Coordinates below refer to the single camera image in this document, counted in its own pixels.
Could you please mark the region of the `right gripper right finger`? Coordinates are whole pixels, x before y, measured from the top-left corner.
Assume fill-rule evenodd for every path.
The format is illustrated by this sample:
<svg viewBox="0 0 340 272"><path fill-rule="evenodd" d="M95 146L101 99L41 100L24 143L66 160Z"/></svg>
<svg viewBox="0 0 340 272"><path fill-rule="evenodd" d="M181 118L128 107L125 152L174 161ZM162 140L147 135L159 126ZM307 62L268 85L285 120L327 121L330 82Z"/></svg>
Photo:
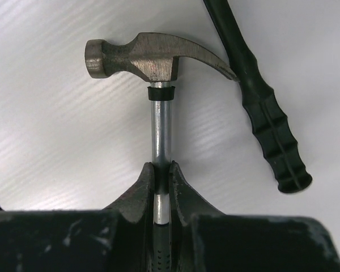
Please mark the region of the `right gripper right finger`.
<svg viewBox="0 0 340 272"><path fill-rule="evenodd" d="M205 200L185 179L179 163L169 169L172 271L197 271L203 261L203 242L198 236L200 216L224 213Z"/></svg>

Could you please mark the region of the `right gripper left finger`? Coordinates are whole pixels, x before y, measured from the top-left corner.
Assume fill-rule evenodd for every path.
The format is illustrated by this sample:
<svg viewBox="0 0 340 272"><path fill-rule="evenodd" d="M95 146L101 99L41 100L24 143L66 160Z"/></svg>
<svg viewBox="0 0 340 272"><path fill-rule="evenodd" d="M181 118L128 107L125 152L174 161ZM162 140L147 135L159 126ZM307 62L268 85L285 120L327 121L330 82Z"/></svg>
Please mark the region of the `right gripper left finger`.
<svg viewBox="0 0 340 272"><path fill-rule="evenodd" d="M153 165L145 163L137 181L105 208L117 219L110 271L147 271L154 178Z"/></svg>

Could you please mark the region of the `steel claw hammer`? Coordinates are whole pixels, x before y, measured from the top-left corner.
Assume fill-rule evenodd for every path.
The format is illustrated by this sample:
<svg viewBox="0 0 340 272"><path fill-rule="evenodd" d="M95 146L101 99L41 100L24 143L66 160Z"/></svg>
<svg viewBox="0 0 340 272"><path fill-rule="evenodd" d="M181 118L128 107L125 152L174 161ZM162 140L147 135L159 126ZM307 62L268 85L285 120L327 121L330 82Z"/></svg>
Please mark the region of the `steel claw hammer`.
<svg viewBox="0 0 340 272"><path fill-rule="evenodd" d="M92 78L109 78L126 71L149 83L151 102L152 165L154 166L154 208L152 224L151 267L153 271L171 269L171 219L169 200L169 168L172 147L172 100L177 80L179 59L188 57L200 61L227 79L238 81L231 68L218 56L201 45L182 37L154 32L137 34L126 45L89 40L84 58Z"/></svg>

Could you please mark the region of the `black mallet hammer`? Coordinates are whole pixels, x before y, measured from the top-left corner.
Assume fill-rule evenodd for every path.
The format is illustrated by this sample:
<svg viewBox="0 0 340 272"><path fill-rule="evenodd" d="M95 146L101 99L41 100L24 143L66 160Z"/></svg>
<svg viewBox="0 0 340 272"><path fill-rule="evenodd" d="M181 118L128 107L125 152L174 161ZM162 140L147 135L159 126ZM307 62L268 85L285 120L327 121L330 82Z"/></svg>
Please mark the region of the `black mallet hammer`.
<svg viewBox="0 0 340 272"><path fill-rule="evenodd" d="M230 68L239 79L242 105L271 166L278 190L300 192L312 183L291 133L287 115L281 110L274 90L265 82L257 59L246 44L227 1L205 1L206 9L226 50Z"/></svg>

